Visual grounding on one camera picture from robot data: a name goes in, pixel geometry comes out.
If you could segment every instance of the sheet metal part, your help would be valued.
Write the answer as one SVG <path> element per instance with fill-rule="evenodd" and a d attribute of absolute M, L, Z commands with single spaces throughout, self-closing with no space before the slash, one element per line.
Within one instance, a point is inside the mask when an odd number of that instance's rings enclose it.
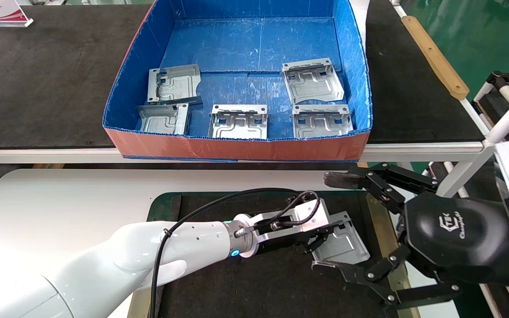
<path fill-rule="evenodd" d="M 353 129 L 346 104 L 295 105 L 292 122 L 295 138 L 341 136 Z"/>
<path fill-rule="evenodd" d="M 340 101 L 345 96 L 329 58 L 284 63 L 281 73 L 292 105 L 310 99 Z"/>
<path fill-rule="evenodd" d="M 187 103 L 177 105 L 144 105 L 137 106 L 143 121 L 141 131 L 145 133 L 169 133 L 186 135 L 190 113 Z"/>
<path fill-rule="evenodd" d="M 198 64 L 149 70 L 148 103 L 201 103 L 196 89 L 201 81 Z"/>
<path fill-rule="evenodd" d="M 335 261 L 347 264 L 358 264 L 370 258 L 359 233 L 351 222 L 348 213 L 341 212 L 329 215 L 329 222 L 343 222 L 344 229 L 336 227 L 327 237 L 327 244 L 322 244 L 312 252 L 316 261 Z"/>
<path fill-rule="evenodd" d="M 213 105 L 212 124 L 209 136 L 212 138 L 266 139 L 266 105 Z"/>

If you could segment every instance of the green floor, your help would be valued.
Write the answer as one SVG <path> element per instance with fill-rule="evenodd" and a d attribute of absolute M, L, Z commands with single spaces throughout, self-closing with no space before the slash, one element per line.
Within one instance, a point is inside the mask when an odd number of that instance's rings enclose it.
<path fill-rule="evenodd" d="M 509 72 L 509 0 L 402 0 L 463 78 L 472 99 L 491 71 Z"/>

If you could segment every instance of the white table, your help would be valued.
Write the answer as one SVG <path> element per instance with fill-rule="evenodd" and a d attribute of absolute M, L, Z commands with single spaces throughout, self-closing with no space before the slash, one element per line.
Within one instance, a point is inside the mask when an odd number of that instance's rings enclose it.
<path fill-rule="evenodd" d="M 327 190 L 323 171 L 70 170 L 24 169 L 0 179 L 0 269 L 44 272 L 85 248 L 107 240 L 117 228 L 147 219 L 150 204 L 163 193 L 240 191 L 253 187 Z M 409 273 L 419 286 L 418 272 Z M 111 315 L 145 314 L 149 295 L 131 296 Z M 420 308 L 424 317 L 453 318 L 452 305 Z"/>

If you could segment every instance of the wooden strip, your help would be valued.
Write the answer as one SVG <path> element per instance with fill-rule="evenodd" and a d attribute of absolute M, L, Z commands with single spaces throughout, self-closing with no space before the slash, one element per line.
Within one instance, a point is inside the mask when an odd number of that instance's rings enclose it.
<path fill-rule="evenodd" d="M 35 163 L 33 169 L 62 169 L 64 163 Z"/>
<path fill-rule="evenodd" d="M 452 97 L 464 99 L 467 97 L 469 89 L 463 79 L 457 74 L 455 69 L 449 64 L 449 61 L 441 53 L 432 38 L 425 31 L 419 21 L 410 15 L 402 17 L 402 23 L 408 29 L 420 50 L 424 53 L 433 72 L 437 75 L 441 83 L 445 85 Z"/>
<path fill-rule="evenodd" d="M 376 233 L 376 239 L 380 247 L 380 254 L 382 254 L 382 257 L 387 257 L 392 251 L 399 247 L 392 221 L 390 220 L 386 208 L 382 203 L 374 199 L 372 195 L 367 194 L 366 201 L 368 202 L 370 217 L 372 217 L 374 233 Z M 388 283 L 392 290 L 411 288 L 410 281 L 408 280 L 408 272 L 403 264 L 388 274 Z M 416 307 L 402 309 L 398 310 L 398 316 L 400 318 L 420 318 L 420 312 Z"/>

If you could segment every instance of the black tabletop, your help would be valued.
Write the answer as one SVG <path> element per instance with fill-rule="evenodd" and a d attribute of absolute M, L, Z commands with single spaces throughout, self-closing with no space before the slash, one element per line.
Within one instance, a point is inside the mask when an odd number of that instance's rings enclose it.
<path fill-rule="evenodd" d="M 25 6 L 0 28 L 0 149 L 113 147 L 103 109 L 148 5 Z M 387 0 L 371 0 L 370 143 L 481 141 Z"/>

